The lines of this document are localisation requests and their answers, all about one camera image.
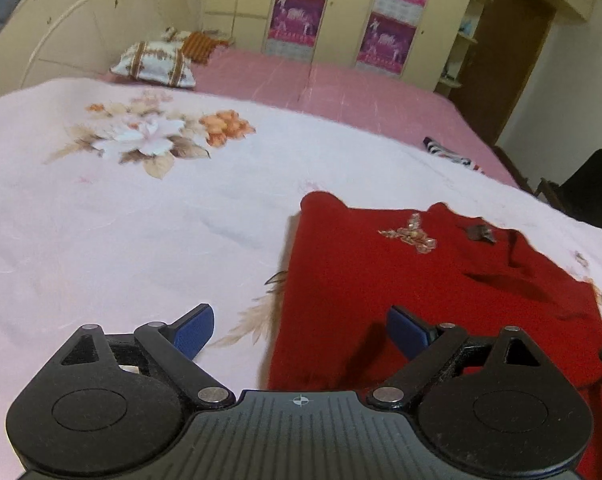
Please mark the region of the black backpack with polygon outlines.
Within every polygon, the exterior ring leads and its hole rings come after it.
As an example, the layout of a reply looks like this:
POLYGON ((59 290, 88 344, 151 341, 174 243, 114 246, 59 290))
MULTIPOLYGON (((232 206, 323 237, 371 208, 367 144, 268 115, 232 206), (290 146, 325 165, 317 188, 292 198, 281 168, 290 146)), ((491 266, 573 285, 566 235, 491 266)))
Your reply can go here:
POLYGON ((568 177, 563 184, 540 180, 534 193, 567 216, 602 229, 602 148, 568 177))

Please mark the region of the cream rounded headboard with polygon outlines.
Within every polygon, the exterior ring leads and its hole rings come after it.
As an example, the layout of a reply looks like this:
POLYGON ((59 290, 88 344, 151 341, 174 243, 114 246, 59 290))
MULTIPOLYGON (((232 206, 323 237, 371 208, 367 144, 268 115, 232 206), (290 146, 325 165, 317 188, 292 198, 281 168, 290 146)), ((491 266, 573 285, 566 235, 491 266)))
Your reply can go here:
POLYGON ((0 96, 59 77, 98 77, 135 42, 193 30, 201 0, 21 0, 0 31, 0 96))

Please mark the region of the lower right purple poster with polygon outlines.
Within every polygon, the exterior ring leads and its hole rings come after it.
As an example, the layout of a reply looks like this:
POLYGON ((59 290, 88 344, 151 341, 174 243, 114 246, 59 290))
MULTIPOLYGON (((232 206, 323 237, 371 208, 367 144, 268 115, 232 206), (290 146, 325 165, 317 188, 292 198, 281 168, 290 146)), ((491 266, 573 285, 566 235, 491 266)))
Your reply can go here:
POLYGON ((397 78, 403 73, 416 29, 378 13, 371 13, 355 67, 397 78))

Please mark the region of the cream corner shelf unit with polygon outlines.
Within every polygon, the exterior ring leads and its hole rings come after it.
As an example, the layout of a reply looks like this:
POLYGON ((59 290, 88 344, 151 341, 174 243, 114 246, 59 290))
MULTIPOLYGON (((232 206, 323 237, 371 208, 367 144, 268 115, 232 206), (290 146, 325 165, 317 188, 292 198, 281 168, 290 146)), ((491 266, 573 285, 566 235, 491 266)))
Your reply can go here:
POLYGON ((459 74, 470 50, 478 44, 476 29, 485 7, 493 0, 469 0, 461 19, 449 57, 443 67, 435 92, 448 98, 450 93, 461 87, 459 74))

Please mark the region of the black white striped cloth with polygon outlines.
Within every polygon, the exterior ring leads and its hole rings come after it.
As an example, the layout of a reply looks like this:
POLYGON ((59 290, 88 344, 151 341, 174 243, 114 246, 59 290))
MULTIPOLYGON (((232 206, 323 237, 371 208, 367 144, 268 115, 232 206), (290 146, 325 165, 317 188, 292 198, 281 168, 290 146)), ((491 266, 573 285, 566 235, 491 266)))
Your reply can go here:
POLYGON ((453 162, 454 164, 464 166, 465 168, 479 172, 480 174, 482 174, 483 172, 482 168, 473 159, 451 151, 449 148, 446 148, 439 142, 429 138, 429 136, 426 136, 423 139, 423 147, 430 155, 446 159, 449 162, 453 162))

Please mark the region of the orange brown patterned pillow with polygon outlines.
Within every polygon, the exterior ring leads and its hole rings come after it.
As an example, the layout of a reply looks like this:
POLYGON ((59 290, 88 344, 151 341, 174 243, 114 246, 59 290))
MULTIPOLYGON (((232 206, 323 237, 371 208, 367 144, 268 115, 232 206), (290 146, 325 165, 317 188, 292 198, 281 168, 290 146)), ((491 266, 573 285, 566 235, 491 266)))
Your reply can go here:
POLYGON ((205 65, 210 56, 219 48, 231 47, 233 40, 207 34, 206 32, 189 32, 167 28, 161 35, 161 40, 172 44, 182 55, 192 63, 205 65))

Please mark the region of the white floral bed sheet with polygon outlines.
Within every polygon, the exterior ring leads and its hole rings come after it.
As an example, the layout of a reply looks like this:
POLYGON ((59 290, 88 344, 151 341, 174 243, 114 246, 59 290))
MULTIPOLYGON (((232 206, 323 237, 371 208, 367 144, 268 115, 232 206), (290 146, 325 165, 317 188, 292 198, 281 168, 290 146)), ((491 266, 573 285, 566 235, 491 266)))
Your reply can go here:
POLYGON ((302 197, 426 209, 517 230, 597 286, 602 230, 397 140, 248 101, 55 79, 0 98, 0 479, 21 475, 10 404, 81 325, 129 333, 206 302, 200 365, 260 387, 266 281, 302 197))

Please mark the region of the white brown patterned pillow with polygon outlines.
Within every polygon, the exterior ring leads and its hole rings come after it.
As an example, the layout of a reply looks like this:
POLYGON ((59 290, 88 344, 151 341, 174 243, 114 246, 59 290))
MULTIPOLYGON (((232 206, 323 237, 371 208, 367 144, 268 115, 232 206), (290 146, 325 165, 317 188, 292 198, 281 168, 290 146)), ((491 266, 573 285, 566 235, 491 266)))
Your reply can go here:
POLYGON ((119 61, 109 68, 109 72, 169 88, 196 87, 190 62, 171 42, 140 41, 132 44, 120 55, 119 61))

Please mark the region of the lower left purple poster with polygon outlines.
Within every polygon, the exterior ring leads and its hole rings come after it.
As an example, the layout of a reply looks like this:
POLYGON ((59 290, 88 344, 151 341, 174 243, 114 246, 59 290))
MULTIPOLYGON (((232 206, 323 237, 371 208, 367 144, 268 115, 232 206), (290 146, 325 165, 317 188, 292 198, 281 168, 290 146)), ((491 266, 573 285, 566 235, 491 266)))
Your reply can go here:
POLYGON ((263 52, 312 62, 325 0, 275 0, 263 52))

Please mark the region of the brown wooden door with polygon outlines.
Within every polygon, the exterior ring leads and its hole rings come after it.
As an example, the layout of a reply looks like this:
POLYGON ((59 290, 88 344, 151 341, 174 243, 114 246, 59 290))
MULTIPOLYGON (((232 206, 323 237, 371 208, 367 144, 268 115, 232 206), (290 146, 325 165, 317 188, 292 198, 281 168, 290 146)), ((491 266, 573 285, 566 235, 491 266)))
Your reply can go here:
POLYGON ((543 49, 556 9, 545 0, 492 0, 449 99, 488 145, 498 141, 543 49))

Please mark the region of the pink checked bed cover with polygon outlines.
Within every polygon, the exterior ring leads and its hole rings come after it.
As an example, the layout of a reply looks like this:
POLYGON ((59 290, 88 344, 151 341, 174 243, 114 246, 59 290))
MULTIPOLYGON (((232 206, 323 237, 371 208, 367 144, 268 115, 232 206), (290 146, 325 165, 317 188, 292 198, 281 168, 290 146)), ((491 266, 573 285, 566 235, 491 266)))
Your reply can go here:
POLYGON ((429 138, 487 176, 514 177, 443 96, 371 72, 219 49, 190 66, 202 93, 322 117, 421 148, 429 138))

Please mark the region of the cream wardrobe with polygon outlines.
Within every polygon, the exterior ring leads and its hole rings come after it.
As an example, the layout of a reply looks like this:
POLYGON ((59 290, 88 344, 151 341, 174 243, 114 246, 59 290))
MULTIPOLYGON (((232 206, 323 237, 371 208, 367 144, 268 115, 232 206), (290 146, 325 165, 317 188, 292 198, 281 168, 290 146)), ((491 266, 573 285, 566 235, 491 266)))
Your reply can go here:
MULTIPOLYGON (((275 0, 203 0, 203 26, 222 32, 240 50, 263 52, 275 0)), ((545 0, 586 20, 595 0, 545 0)), ((375 0, 325 0, 311 63, 355 67, 375 0)), ((469 0, 427 0, 403 73, 408 84, 434 89, 451 52, 469 0)))

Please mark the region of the red embellished knit sweater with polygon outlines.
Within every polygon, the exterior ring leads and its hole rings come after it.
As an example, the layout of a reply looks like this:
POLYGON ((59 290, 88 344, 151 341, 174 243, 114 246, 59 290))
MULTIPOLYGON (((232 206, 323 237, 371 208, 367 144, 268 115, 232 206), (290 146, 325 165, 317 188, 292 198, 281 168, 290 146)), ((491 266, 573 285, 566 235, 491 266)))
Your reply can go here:
POLYGON ((578 467, 602 479, 602 318, 592 285, 574 280, 518 231, 491 242, 468 236, 474 220, 435 204, 420 214, 430 252, 397 238, 407 210, 353 209, 303 197, 283 293, 269 388, 366 390, 404 365, 386 329, 399 306, 429 324, 474 336, 525 330, 578 389, 594 435, 578 467))

